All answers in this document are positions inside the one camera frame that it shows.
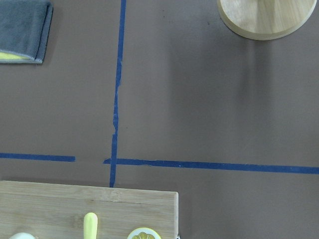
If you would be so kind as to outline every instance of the cutting board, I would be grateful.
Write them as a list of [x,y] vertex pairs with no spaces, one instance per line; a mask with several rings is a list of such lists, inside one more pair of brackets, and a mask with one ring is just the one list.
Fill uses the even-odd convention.
[[291,34],[312,14],[317,0],[217,0],[221,18],[237,34],[271,40]]
[[178,193],[0,181],[0,238],[82,239],[83,219],[98,216],[97,239],[126,239],[139,227],[162,239],[178,234]]

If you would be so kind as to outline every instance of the yellow cloth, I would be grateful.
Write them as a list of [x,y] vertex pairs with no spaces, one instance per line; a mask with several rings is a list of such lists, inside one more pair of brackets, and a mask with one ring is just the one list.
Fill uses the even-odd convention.
[[0,52],[0,59],[15,60],[15,59],[28,59],[28,58],[24,57],[24,56],[19,56],[19,55],[14,55],[14,54],[10,54],[10,53]]

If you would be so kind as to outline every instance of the white egg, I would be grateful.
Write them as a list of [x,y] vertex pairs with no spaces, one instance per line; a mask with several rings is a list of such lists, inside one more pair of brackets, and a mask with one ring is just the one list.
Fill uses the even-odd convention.
[[11,236],[9,239],[35,239],[35,237],[29,233],[17,233]]

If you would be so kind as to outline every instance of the white round object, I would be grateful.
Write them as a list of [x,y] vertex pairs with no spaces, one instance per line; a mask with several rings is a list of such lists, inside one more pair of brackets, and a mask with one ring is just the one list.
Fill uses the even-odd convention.
[[235,33],[255,40],[286,36],[311,16],[317,0],[217,0],[224,23]]
[[128,239],[160,239],[160,236],[153,229],[137,228],[129,234]]
[[11,236],[9,239],[35,239],[35,237],[29,233],[17,233]]

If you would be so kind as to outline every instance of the blue towel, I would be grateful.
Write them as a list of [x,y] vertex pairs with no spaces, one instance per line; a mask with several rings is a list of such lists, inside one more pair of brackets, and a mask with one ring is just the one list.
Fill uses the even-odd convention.
[[48,0],[0,0],[0,63],[42,63],[52,12]]

